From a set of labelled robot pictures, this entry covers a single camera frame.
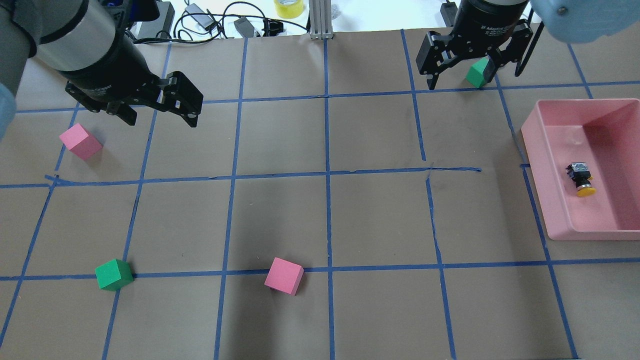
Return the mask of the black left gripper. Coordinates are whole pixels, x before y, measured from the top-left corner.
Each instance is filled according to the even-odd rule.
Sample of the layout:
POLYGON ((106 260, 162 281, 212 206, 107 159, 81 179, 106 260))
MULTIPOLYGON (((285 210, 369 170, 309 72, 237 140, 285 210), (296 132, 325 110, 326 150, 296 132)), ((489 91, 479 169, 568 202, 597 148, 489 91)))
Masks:
POLYGON ((138 115, 129 104, 141 99, 155 101, 154 110, 179 116, 190 128, 198 125, 203 93, 182 71, 163 79, 152 73, 130 38, 116 38, 90 66, 59 73, 67 79, 66 93, 92 113, 105 112, 134 126, 138 115))

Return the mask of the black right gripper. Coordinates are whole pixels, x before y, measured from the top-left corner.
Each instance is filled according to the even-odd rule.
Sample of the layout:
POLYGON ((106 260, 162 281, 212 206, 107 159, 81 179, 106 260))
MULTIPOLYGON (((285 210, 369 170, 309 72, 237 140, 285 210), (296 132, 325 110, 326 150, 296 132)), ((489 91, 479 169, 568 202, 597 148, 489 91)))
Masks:
POLYGON ((450 34, 429 30, 416 57, 420 75, 433 91, 441 73, 453 68, 473 51, 490 50, 490 78, 508 63, 516 63, 514 76, 526 68, 525 52, 533 38, 526 20, 519 20, 528 0, 462 0, 450 34), (510 38, 505 50, 498 46, 510 38))

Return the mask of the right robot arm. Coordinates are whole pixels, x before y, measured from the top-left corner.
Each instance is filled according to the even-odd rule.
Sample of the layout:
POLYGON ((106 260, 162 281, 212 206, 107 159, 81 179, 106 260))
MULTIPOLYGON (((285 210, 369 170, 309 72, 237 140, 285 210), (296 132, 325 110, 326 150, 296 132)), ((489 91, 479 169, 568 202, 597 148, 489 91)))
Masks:
POLYGON ((486 59, 477 81, 485 85, 509 63, 520 76, 544 30, 562 43, 592 43, 637 23, 639 12, 637 0, 462 0, 451 32, 430 30, 415 62, 432 91, 446 69, 486 59))

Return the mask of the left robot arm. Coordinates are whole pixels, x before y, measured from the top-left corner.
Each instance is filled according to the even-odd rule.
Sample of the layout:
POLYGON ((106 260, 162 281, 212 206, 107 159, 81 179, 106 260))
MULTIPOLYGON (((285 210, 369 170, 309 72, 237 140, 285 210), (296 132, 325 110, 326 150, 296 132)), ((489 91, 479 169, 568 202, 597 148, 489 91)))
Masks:
POLYGON ((36 58, 67 83, 66 93, 90 112, 134 126, 134 106, 198 124, 204 96, 181 71, 162 78, 128 35, 137 22, 160 17, 155 0, 3 0, 1 12, 1 130, 13 122, 28 59, 36 58))

